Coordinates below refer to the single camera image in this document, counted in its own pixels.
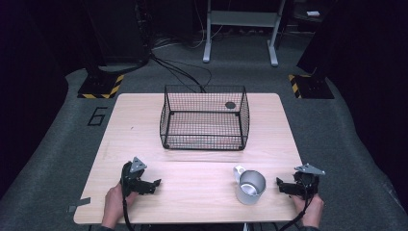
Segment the grey metal cup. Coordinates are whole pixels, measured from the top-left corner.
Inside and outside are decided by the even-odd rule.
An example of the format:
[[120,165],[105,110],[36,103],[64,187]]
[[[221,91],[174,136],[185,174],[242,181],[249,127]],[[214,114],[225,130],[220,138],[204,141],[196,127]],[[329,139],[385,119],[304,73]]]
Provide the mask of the grey metal cup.
[[233,172],[237,182],[236,198],[244,205],[256,204],[267,188],[264,175],[242,166],[235,166]]

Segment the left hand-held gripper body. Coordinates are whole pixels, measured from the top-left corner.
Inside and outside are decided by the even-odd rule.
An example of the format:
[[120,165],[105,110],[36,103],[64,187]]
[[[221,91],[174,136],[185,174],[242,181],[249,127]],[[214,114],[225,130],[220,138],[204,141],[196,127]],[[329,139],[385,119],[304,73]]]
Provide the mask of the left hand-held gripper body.
[[138,157],[135,157],[123,166],[120,184],[124,196],[128,196],[131,192],[139,194],[148,193],[148,186],[140,179],[146,168],[147,165]]

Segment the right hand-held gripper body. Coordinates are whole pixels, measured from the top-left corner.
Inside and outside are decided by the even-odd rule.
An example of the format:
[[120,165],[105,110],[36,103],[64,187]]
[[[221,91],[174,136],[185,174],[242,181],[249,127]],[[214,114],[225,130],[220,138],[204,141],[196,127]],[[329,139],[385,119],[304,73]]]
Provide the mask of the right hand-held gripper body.
[[314,196],[319,190],[319,178],[325,174],[324,170],[310,164],[295,168],[293,175],[296,185],[296,195]]

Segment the black yellow-striped stand base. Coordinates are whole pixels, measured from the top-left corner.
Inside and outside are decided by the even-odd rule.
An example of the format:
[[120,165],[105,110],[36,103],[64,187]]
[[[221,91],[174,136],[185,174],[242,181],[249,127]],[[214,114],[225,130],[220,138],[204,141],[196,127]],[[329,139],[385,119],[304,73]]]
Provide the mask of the black yellow-striped stand base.
[[289,75],[292,90],[299,99],[333,99],[334,95],[325,80],[309,75]]
[[114,98],[123,80],[123,75],[103,76],[101,80],[87,77],[83,85],[79,88],[77,97],[86,99]]

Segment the black cabinet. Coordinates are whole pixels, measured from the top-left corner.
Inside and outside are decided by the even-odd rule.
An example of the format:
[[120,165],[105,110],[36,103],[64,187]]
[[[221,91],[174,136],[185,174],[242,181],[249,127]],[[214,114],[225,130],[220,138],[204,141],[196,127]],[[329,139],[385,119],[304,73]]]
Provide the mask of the black cabinet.
[[140,0],[84,0],[105,64],[148,63],[148,24]]

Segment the person's left hand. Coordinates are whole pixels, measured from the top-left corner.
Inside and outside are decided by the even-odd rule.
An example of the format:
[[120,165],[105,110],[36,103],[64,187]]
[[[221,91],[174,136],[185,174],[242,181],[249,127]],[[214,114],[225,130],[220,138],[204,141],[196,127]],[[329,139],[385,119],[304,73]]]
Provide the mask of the person's left hand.
[[123,200],[126,200],[127,206],[133,205],[137,198],[135,192],[131,192],[127,197],[123,197],[120,184],[110,188],[105,196],[104,215],[101,221],[102,231],[115,231],[118,221],[123,218]]

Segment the person's right hand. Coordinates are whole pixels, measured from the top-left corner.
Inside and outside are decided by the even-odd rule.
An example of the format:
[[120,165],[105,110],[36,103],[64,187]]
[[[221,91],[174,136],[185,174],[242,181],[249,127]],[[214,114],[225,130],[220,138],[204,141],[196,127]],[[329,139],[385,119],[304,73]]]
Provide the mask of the person's right hand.
[[[305,207],[305,201],[298,195],[291,195],[295,210],[301,213]],[[306,208],[301,223],[305,227],[319,228],[322,218],[324,202],[318,194],[311,199],[309,206]]]

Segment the black wire mesh basket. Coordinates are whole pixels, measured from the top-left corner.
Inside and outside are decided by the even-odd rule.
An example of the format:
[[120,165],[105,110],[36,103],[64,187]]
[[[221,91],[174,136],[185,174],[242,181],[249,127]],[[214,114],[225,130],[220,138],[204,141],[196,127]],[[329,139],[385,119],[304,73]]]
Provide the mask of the black wire mesh basket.
[[160,120],[164,148],[243,150],[249,128],[244,86],[165,86]]

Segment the grey tape strip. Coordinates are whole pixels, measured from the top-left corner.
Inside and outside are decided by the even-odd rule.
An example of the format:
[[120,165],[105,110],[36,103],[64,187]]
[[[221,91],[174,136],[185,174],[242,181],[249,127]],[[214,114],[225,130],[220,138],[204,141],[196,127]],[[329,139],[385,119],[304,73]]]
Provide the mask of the grey tape strip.
[[68,213],[74,213],[78,207],[84,206],[84,205],[87,205],[87,204],[90,204],[90,198],[89,197],[77,200],[75,203],[69,205],[67,207],[66,211]]

